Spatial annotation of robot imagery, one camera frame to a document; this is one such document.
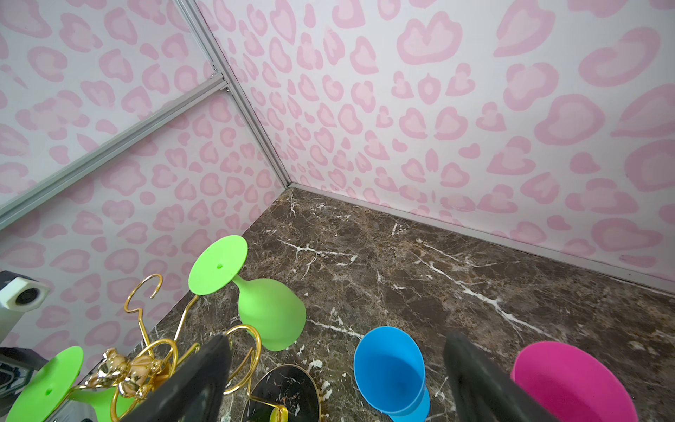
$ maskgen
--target cup rim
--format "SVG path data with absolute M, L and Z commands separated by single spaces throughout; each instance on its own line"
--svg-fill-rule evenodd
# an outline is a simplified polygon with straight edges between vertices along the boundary
M 395 411 L 386 411 L 386 410 L 383 410 L 383 409 L 379 408 L 378 406 L 375 406 L 373 403 L 370 402 L 370 400 L 368 400 L 368 399 L 366 398 L 366 396 L 363 395 L 363 393 L 361 392 L 361 386 L 358 384 L 358 378 L 357 378 L 357 376 L 356 376 L 356 352 L 358 352 L 358 348 L 359 348 L 359 346 L 361 345 L 361 342 L 362 342 L 362 341 L 363 341 L 370 333 L 372 333 L 372 332 L 374 332 L 374 331 L 377 331 L 378 329 L 394 329 L 394 330 L 399 331 L 399 332 L 402 332 L 403 334 L 405 334 L 406 336 L 408 336 L 408 338 L 409 338 L 409 339 L 412 341 L 412 343 L 415 345 L 415 348 L 416 348 L 416 350 L 417 350 L 417 353 L 419 353 L 419 357 L 422 359 L 422 363 L 424 363 L 424 356 L 422 355 L 422 351 L 420 350 L 420 347 L 417 345 L 417 343 L 415 342 L 415 340 L 410 336 L 410 334 L 406 333 L 404 330 L 402 330 L 402 329 L 400 329 L 400 328 L 398 328 L 398 327 L 392 327 L 392 326 L 390 326 L 390 325 L 382 325 L 381 327 L 373 328 L 371 331 L 367 332 L 367 333 L 365 334 L 365 336 L 363 336 L 363 338 L 358 342 L 358 345 L 356 346 L 356 350 L 354 351 L 354 359 L 352 359 L 352 368 L 353 368 L 353 370 L 354 370 L 354 381 L 356 381 L 356 387 L 358 387 L 358 392 L 361 394 L 361 397 L 363 397 L 363 399 L 366 400 L 366 402 L 367 402 L 369 405 L 371 405 L 372 407 L 374 407 L 374 408 L 375 408 L 376 410 L 378 410 L 379 412 L 385 413 L 386 415 L 396 415 L 397 413 L 404 413 L 405 411 L 410 410 L 410 408 L 411 408 L 413 405 L 415 405 L 415 403 L 417 402 L 417 399 L 419 398 L 420 395 L 423 395 L 423 394 L 424 394 L 424 390 L 425 390 L 425 388 L 427 387 L 427 368 L 426 368 L 424 365 L 422 365 L 422 383 L 421 383 L 421 385 L 420 385 L 420 390 L 417 392 L 417 395 L 415 396 L 415 399 L 414 399 L 408 406 L 406 406 L 406 407 L 404 407 L 404 408 L 402 408 L 402 409 L 398 409 L 398 410 L 395 410 Z

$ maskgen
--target green silicone wine glass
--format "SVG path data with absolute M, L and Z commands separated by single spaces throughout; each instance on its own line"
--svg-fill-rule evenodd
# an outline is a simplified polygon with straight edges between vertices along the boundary
M 110 422 L 110 402 L 115 388 L 98 392 L 71 392 L 84 361 L 84 351 L 72 346 L 53 357 L 30 380 L 9 410 L 7 422 L 41 422 L 67 398 L 93 406 L 99 422 Z M 124 413 L 133 402 L 117 401 L 117 412 Z
M 214 293 L 230 281 L 239 287 L 239 317 L 255 327 L 263 346 L 277 352 L 300 337 L 307 318 L 304 303 L 285 284 L 271 278 L 246 281 L 238 273 L 248 256 L 241 236 L 226 236 L 209 246 L 194 263 L 188 285 L 197 295 Z

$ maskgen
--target white marble vein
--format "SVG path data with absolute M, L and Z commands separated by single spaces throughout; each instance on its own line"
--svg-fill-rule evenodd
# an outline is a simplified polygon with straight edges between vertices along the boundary
M 521 319 L 518 319 L 518 318 L 516 318 L 515 316 L 513 316 L 513 314 L 508 313 L 508 312 L 506 312 L 505 310 L 503 310 L 502 307 L 501 307 L 501 305 L 500 305 L 500 302 L 499 302 L 500 299 L 499 299 L 499 298 L 496 298 L 496 299 L 490 299 L 489 297 L 487 297 L 487 296 L 485 296 L 485 295 L 483 295 L 483 294 L 481 294 L 481 293 L 474 292 L 473 290 L 471 290 L 471 289 L 467 286 L 466 283 L 464 283 L 464 282 L 462 282 L 462 281 L 460 281 L 460 280 L 456 280 L 456 279 L 450 277 L 448 274 L 446 274 L 446 273 L 443 272 L 442 270 L 436 268 L 436 267 L 433 265 L 433 261 L 426 262 L 426 261 L 424 261 L 423 259 L 421 259 L 419 256 L 417 256 L 417 255 L 415 255 L 415 256 L 417 257 L 417 259 L 418 259 L 418 261 L 419 261 L 420 263 L 423 263 L 424 265 L 426 265 L 431 271 L 433 271 L 433 272 L 435 272 L 435 273 L 438 273 L 438 274 L 444 276 L 445 278 L 447 278 L 447 279 L 450 280 L 451 282 L 455 283 L 457 286 L 461 287 L 461 288 L 462 288 L 462 293 L 467 294 L 467 295 L 469 295 L 469 296 L 473 296 L 473 297 L 479 299 L 481 302 L 486 303 L 486 304 L 492 306 L 492 307 L 495 309 L 495 311 L 497 311 L 497 313 L 498 313 L 499 315 L 501 315 L 501 316 L 502 316 L 509 324 L 511 324 L 511 326 L 512 326 L 516 331 L 518 331 L 517 325 L 521 325 L 521 326 L 523 326 L 523 327 L 527 327 L 527 328 L 533 330 L 534 332 L 537 332 L 538 334 L 541 334 L 542 336 L 546 336 L 546 337 L 551 338 L 551 339 L 553 339 L 553 340 L 557 340 L 555 337 L 553 337 L 552 335 L 550 335 L 550 334 L 548 334 L 547 332 L 543 331 L 542 329 L 537 328 L 537 327 L 535 327 L 534 325 L 531 325 L 530 323 L 527 323 L 527 322 L 525 322 L 525 321 L 523 321 L 523 320 L 521 320 Z

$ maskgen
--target white mechanical part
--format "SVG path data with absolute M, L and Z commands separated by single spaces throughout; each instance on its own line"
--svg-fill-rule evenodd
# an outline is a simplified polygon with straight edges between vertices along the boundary
M 39 308 L 48 294 L 44 284 L 16 277 L 0 290 L 0 305 L 10 311 L 28 312 Z
M 39 308 L 49 294 L 42 283 L 16 277 L 0 290 L 0 342 L 25 312 Z

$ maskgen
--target gold wire rack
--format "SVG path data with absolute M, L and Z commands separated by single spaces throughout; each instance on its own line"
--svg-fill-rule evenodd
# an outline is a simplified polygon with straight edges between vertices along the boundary
M 150 295 L 150 298 L 154 298 L 159 289 L 162 287 L 164 282 L 164 277 L 161 274 L 151 274 L 141 283 L 139 283 L 135 289 L 129 294 L 126 302 L 124 303 L 124 311 L 126 313 L 137 313 L 138 314 L 138 327 L 140 328 L 140 333 L 143 337 L 144 348 L 133 358 L 125 357 L 122 354 L 119 354 L 115 348 L 110 348 L 103 353 L 103 361 L 99 364 L 97 369 L 92 375 L 86 378 L 83 384 L 74 386 L 71 388 L 70 392 L 77 390 L 87 390 L 93 388 L 115 388 L 113 398 L 110 404 L 110 418 L 113 422 L 119 422 L 119 420 L 126 416 L 130 411 L 132 411 L 139 403 L 145 400 L 148 395 L 159 388 L 164 382 L 166 382 L 174 373 L 176 373 L 177 368 L 193 353 L 199 351 L 200 344 L 194 343 L 189 349 L 179 357 L 177 341 L 180 336 L 181 330 L 185 325 L 186 317 L 190 309 L 199 299 L 199 295 L 195 295 L 194 298 L 185 306 L 183 313 L 180 317 L 180 322 L 178 323 L 178 328 L 171 338 L 161 338 L 155 340 L 154 342 L 150 341 L 148 332 L 143 322 L 143 308 L 129 309 L 129 303 L 134 297 L 139 288 L 141 288 L 149 280 L 157 278 L 157 287 Z M 288 410 L 282 404 L 277 404 L 263 400 L 262 398 L 251 396 L 251 383 L 253 375 L 258 367 L 260 361 L 260 356 L 262 353 L 262 342 L 261 337 L 258 331 L 251 325 L 237 325 L 230 328 L 224 334 L 230 336 L 230 334 L 246 330 L 253 338 L 255 339 L 255 347 L 251 347 L 239 364 L 239 366 L 232 371 L 232 374 L 228 377 L 227 381 L 230 383 L 239 373 L 245 368 L 246 364 L 249 363 L 248 371 L 246 375 L 234 384 L 231 387 L 225 389 L 223 395 L 232 394 L 242 387 L 246 386 L 246 393 L 250 400 L 272 406 L 274 408 L 272 412 L 272 417 L 270 418 L 271 422 L 286 422 L 288 420 Z M 169 352 L 164 357 L 157 357 L 159 353 L 158 346 L 167 345 L 169 347 Z M 119 397 L 124 398 L 133 398 L 134 401 L 124 411 L 121 415 L 117 414 L 117 401 Z

